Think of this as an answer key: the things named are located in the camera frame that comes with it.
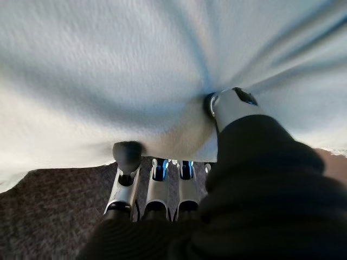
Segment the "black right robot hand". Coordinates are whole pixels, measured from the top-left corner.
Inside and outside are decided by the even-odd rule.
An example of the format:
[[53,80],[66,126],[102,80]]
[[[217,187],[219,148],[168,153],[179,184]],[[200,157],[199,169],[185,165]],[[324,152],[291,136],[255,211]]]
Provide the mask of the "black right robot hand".
[[197,213],[133,223],[113,207],[78,259],[346,259],[346,187],[320,156],[241,88],[205,106],[218,152]]

